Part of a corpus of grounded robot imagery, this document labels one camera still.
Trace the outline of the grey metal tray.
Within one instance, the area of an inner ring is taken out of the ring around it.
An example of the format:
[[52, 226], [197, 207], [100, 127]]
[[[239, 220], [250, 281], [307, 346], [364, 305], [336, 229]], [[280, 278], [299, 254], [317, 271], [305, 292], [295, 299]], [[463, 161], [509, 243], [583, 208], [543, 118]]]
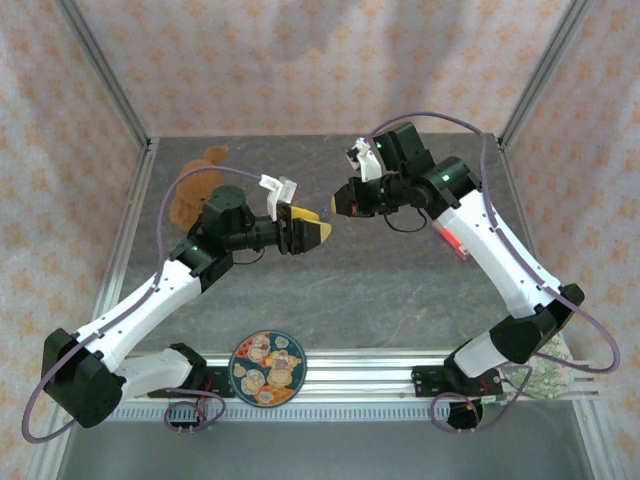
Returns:
[[178, 434], [159, 421], [71, 433], [56, 480], [594, 480], [567, 403], [519, 402], [495, 426], [428, 420], [223, 421]]

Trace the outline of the aluminium side rail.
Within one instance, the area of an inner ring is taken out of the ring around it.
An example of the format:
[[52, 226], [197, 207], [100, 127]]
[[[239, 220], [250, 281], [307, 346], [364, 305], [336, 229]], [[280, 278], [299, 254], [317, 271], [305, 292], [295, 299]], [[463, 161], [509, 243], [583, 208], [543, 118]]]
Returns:
[[509, 183], [511, 194], [513, 197], [513, 202], [517, 210], [519, 222], [522, 229], [522, 244], [526, 247], [526, 250], [529, 252], [529, 254], [532, 257], [531, 260], [527, 260], [527, 263], [531, 266], [531, 269], [534, 273], [534, 276], [533, 276], [534, 280], [540, 285], [545, 285], [545, 280], [543, 279], [543, 276], [542, 276], [543, 274], [542, 267], [539, 265], [539, 262], [535, 258], [535, 249], [532, 245], [531, 236], [530, 236], [525, 215], [524, 215], [524, 210], [523, 210], [522, 203], [520, 201], [520, 197], [516, 188], [513, 171], [511, 169], [509, 160], [507, 158], [506, 148], [502, 145], [501, 140], [497, 136], [494, 137], [494, 140], [500, 152], [503, 169], [505, 171], [506, 178]]
[[159, 137], [152, 137], [141, 148], [91, 320], [101, 319], [118, 303], [159, 143]]

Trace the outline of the rainbow red crayon box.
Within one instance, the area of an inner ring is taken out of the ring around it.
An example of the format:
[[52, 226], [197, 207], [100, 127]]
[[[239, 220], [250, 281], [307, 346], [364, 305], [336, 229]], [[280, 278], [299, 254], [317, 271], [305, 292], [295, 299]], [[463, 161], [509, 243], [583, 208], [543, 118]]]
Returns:
[[440, 236], [443, 240], [449, 245], [449, 247], [454, 251], [456, 256], [461, 260], [466, 260], [469, 256], [469, 252], [464, 246], [464, 244], [448, 229], [440, 228], [438, 230]]

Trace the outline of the brown plush dog toy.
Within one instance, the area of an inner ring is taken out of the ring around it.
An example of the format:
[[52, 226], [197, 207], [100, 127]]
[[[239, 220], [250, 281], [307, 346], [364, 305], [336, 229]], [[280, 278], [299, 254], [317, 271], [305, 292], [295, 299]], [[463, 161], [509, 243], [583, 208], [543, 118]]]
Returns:
[[201, 168], [221, 165], [229, 155], [227, 146], [214, 145], [207, 148], [204, 156], [184, 165], [179, 176], [192, 171], [197, 173], [184, 179], [177, 187], [169, 208], [169, 220], [183, 232], [187, 232], [198, 220], [204, 203], [211, 193], [225, 184], [223, 174], [217, 170], [201, 171]]

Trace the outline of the aluminium frame post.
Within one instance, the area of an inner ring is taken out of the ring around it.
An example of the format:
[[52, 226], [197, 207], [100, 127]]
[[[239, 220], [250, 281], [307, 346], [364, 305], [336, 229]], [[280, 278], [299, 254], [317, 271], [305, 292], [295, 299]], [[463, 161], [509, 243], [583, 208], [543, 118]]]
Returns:
[[106, 94], [141, 149], [151, 140], [76, 0], [53, 0]]
[[497, 143], [507, 152], [517, 139], [525, 121], [532, 114], [536, 103], [559, 68], [560, 62], [578, 33], [595, 0], [570, 0], [557, 27], [522, 91]]

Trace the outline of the round cartoon print coaster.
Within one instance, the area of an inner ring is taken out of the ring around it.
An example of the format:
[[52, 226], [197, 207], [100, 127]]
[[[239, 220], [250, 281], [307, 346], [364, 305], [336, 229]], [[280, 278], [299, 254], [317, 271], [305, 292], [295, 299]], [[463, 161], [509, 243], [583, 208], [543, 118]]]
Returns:
[[307, 356], [288, 333], [261, 330], [244, 338], [231, 353], [228, 379], [234, 395], [256, 408], [276, 408], [301, 390]]

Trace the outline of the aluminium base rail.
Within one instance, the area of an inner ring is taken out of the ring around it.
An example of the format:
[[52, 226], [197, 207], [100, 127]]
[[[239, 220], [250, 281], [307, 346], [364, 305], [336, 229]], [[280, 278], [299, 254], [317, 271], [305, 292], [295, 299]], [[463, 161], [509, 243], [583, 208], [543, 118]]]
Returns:
[[[125, 359], [116, 369], [123, 379], [122, 398], [147, 396], [155, 390], [179, 389], [190, 373], [198, 367], [227, 367], [231, 354], [189, 357], [176, 349], [167, 348], [155, 354]], [[307, 375], [304, 385], [291, 400], [382, 402], [417, 397], [411, 381], [411, 371], [418, 365], [443, 365], [444, 355], [438, 351], [419, 350], [333, 350], [306, 352]], [[482, 397], [483, 403], [503, 403], [512, 399], [539, 400], [526, 396], [524, 388], [531, 377], [529, 365], [507, 363], [496, 368], [502, 380], [501, 397]], [[598, 397], [599, 388], [592, 375], [581, 368], [569, 369], [569, 391], [550, 400], [583, 400]]]

